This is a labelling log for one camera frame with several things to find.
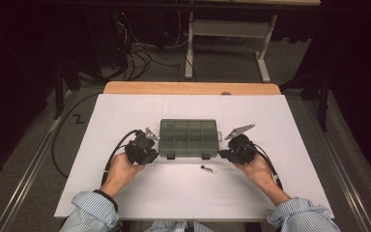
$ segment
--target gray floor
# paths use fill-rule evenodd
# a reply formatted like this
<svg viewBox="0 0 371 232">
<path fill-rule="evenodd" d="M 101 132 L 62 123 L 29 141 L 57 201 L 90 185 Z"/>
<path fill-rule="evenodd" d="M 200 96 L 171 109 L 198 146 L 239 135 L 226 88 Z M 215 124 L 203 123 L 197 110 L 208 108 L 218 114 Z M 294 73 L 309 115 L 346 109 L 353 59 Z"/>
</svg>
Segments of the gray floor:
<svg viewBox="0 0 371 232">
<path fill-rule="evenodd" d="M 194 69 L 197 80 L 201 82 L 261 82 L 258 67 L 253 59 L 253 47 L 259 43 L 250 41 L 241 44 L 215 43 L 212 48 L 206 40 L 196 43 L 194 55 Z M 271 81 L 276 84 L 284 83 L 291 79 L 300 60 L 308 47 L 308 43 L 289 44 L 286 41 L 271 43 L 266 55 L 266 63 L 271 76 Z M 183 48 L 167 49 L 164 51 L 148 47 L 153 59 L 167 65 L 181 64 L 180 70 L 152 63 L 150 69 L 137 80 L 139 81 L 185 81 L 185 50 Z M 104 68 L 104 73 L 111 70 Z M 82 89 L 75 94 L 72 102 L 102 91 L 102 86 L 83 83 Z M 300 134 L 311 157 L 315 169 L 325 188 L 329 203 L 335 213 L 335 222 L 342 231 L 371 231 L 371 167 L 366 162 L 363 154 L 352 138 L 334 96 L 330 95 L 328 104 L 328 133 L 321 133 L 315 125 L 312 114 L 313 101 L 303 101 L 298 90 L 286 94 Z M 10 202 L 12 195 L 30 161 L 39 149 L 40 143 L 53 124 L 54 95 L 47 98 L 48 108 L 31 123 L 22 140 L 14 150 L 0 174 L 0 217 Z M 96 97 L 84 101 L 72 114 L 80 114 L 80 121 L 72 114 L 67 118 L 60 130 L 55 144 L 55 157 L 60 168 L 69 173 L 79 144 L 84 135 L 91 113 L 96 102 Z M 337 165 L 330 156 L 331 150 L 327 146 L 325 136 L 328 136 L 331 145 L 346 170 L 346 178 L 351 181 L 351 193 L 357 193 L 358 201 L 362 203 L 368 217 L 357 219 L 360 209 L 355 209 L 350 201 L 355 195 L 350 195 L 349 185 L 343 185 L 344 176 L 335 171 Z M 54 218 L 54 211 L 60 194 L 66 183 L 54 168 L 50 157 L 50 147 L 44 153 L 44 161 L 33 180 L 33 185 L 28 188 L 28 193 L 21 199 L 21 205 L 8 231 L 57 231 L 62 220 Z M 263 223 L 263 231 L 274 231 L 274 228 Z"/>
</svg>

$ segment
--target table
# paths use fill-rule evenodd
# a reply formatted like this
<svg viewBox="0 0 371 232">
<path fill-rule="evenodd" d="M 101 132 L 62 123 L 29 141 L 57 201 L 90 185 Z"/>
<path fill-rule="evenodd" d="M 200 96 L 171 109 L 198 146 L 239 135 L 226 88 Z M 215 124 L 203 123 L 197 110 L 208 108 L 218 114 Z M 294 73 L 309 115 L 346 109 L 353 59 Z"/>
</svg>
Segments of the table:
<svg viewBox="0 0 371 232">
<path fill-rule="evenodd" d="M 228 0 L 202 0 L 200 2 L 230 2 Z M 319 6 L 320 0 L 236 0 L 233 3 L 245 4 L 268 4 L 268 5 L 298 5 L 298 6 Z M 277 14 L 271 16 L 268 22 L 247 22 L 247 21 L 225 21 L 194 19 L 194 13 L 189 14 L 188 24 L 188 48 L 185 60 L 185 79 L 193 77 L 193 48 L 192 42 L 195 35 L 200 36 L 226 36 L 245 37 L 262 39 L 263 44 L 260 51 L 255 52 L 255 59 L 260 70 L 263 82 L 271 82 L 267 66 L 264 61 L 265 53 L 270 43 L 273 28 L 276 23 Z"/>
<path fill-rule="evenodd" d="M 219 95 L 223 92 L 233 95 Z M 246 135 L 266 150 L 284 189 L 330 209 L 285 97 L 275 85 L 111 82 L 98 98 L 55 216 L 71 212 L 71 199 L 79 191 L 99 187 L 109 153 L 128 131 L 150 127 L 158 134 L 162 117 L 213 118 L 223 134 L 255 123 Z M 226 142 L 219 145 L 225 149 Z M 288 165 L 286 160 L 294 161 Z M 215 168 L 217 174 L 201 171 L 201 164 Z M 259 221 L 273 209 L 267 196 L 219 156 L 209 160 L 159 157 L 115 200 L 125 220 Z"/>
</svg>

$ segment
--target plastic organizer box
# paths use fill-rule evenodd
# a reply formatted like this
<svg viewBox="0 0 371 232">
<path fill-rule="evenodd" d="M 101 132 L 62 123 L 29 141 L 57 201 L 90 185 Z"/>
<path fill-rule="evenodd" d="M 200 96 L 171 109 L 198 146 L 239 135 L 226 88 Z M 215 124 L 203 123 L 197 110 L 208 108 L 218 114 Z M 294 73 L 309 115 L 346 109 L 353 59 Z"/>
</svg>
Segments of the plastic organizer box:
<svg viewBox="0 0 371 232">
<path fill-rule="evenodd" d="M 215 120 L 162 119 L 158 150 L 162 157 L 202 158 L 216 157 L 218 133 Z"/>
</svg>

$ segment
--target striped shirt sleeve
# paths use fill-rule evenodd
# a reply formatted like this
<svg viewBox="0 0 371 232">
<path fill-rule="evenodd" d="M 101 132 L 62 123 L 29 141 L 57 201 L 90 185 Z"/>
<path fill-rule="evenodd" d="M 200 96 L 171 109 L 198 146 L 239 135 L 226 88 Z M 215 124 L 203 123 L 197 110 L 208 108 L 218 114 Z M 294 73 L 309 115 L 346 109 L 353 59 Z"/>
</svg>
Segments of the striped shirt sleeve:
<svg viewBox="0 0 371 232">
<path fill-rule="evenodd" d="M 297 197 L 270 211 L 267 221 L 276 227 L 281 227 L 281 232 L 339 231 L 329 218 L 328 209 L 321 205 L 314 206 L 311 201 Z"/>
<path fill-rule="evenodd" d="M 98 192 L 82 191 L 72 201 L 75 205 L 60 231 L 109 231 L 119 216 L 115 204 Z"/>
</svg>

